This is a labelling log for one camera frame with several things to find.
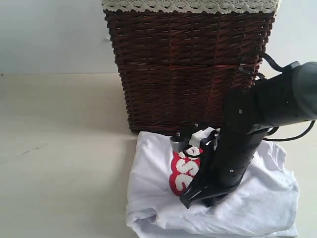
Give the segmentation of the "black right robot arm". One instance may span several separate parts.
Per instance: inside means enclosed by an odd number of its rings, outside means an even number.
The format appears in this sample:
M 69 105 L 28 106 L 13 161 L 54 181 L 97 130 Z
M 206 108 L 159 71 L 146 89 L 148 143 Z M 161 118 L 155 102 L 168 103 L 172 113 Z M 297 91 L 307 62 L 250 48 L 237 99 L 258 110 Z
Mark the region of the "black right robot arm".
M 234 88 L 223 105 L 220 131 L 200 141 L 200 168 L 180 196 L 213 206 L 240 184 L 255 151 L 272 129 L 317 119 L 317 64 L 294 62 L 251 88 Z

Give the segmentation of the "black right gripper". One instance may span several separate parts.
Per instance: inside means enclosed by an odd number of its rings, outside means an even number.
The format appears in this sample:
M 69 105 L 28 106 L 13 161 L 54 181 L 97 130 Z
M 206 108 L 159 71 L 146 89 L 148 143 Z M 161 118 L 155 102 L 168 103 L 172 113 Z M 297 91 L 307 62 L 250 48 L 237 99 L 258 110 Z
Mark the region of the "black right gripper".
M 233 89 L 225 98 L 217 146 L 211 148 L 193 185 L 180 196 L 187 209 L 195 202 L 212 207 L 240 184 L 268 132 L 257 102 L 256 94 L 245 89 Z

